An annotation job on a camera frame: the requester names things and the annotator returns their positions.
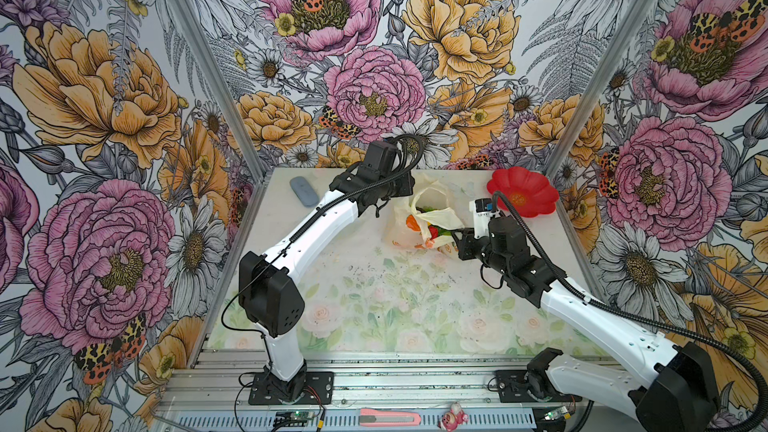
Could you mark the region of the red flower-shaped plate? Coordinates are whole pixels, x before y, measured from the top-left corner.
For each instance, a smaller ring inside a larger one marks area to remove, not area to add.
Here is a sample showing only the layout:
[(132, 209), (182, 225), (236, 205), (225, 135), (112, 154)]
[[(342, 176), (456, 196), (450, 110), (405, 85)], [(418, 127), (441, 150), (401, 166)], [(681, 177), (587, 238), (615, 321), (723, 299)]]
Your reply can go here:
[(495, 170), (486, 185), (489, 194), (500, 192), (524, 218), (555, 212), (559, 193), (541, 173), (523, 167)]

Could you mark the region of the cream printed plastic bag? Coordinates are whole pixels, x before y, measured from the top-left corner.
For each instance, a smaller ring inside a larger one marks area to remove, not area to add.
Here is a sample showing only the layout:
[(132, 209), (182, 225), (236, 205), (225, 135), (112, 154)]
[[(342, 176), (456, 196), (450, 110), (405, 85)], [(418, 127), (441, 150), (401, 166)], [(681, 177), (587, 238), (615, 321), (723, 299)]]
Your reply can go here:
[[(391, 213), (385, 226), (384, 241), (400, 249), (440, 251), (453, 254), (455, 241), (442, 236), (430, 239), (429, 225), (437, 225), (453, 231), (464, 228), (462, 219), (454, 206), (456, 201), (447, 185), (436, 176), (425, 173), (414, 175), (414, 193), (410, 197), (395, 198), (391, 202)], [(406, 226), (406, 218), (412, 214), (421, 226), (420, 233)]]

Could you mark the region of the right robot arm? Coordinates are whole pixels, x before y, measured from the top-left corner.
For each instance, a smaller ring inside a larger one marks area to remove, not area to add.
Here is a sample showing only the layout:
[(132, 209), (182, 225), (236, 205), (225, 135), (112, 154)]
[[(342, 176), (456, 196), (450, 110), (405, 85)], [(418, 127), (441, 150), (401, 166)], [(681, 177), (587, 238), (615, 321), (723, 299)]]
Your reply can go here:
[(564, 320), (601, 347), (622, 373), (584, 364), (562, 352), (546, 352), (529, 365), (549, 390), (573, 393), (636, 419), (647, 431), (704, 431), (719, 409), (712, 361), (697, 344), (680, 346), (658, 326), (603, 310), (553, 264), (530, 232), (512, 217), (482, 213), (473, 228), (452, 237), (462, 260), (477, 260), (499, 273), (518, 297)]

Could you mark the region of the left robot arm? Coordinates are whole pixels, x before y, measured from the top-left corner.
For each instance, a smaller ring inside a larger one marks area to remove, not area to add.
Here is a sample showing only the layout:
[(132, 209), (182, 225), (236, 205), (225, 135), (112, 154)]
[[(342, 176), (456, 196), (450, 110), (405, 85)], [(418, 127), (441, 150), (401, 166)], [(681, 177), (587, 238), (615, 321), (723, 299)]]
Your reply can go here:
[(296, 403), (309, 393), (296, 331), (305, 310), (299, 283), (325, 247), (368, 208), (379, 211), (391, 199), (413, 194), (411, 171), (424, 151), (424, 140), (413, 134), (371, 143), (364, 159), (337, 175), (318, 205), (285, 238), (240, 259), (237, 302), (267, 354), (267, 365), (251, 385), (251, 404)]

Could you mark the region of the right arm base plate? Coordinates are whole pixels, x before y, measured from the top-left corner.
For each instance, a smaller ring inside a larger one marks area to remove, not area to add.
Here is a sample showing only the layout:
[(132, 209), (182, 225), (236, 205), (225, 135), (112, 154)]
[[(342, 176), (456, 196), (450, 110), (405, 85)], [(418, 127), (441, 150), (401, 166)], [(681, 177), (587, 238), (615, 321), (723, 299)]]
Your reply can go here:
[(486, 384), (486, 388), (496, 393), (501, 403), (580, 403), (583, 400), (578, 395), (557, 392), (546, 377), (530, 377), (526, 370), (497, 370)]

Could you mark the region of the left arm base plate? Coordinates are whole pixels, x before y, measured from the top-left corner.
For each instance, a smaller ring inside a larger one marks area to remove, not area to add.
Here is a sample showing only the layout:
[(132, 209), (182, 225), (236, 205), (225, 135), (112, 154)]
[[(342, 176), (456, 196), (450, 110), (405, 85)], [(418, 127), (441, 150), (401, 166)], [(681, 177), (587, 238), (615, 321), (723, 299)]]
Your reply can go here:
[(329, 371), (300, 371), (290, 381), (282, 381), (264, 370), (252, 380), (248, 404), (252, 406), (330, 405), (335, 374)]

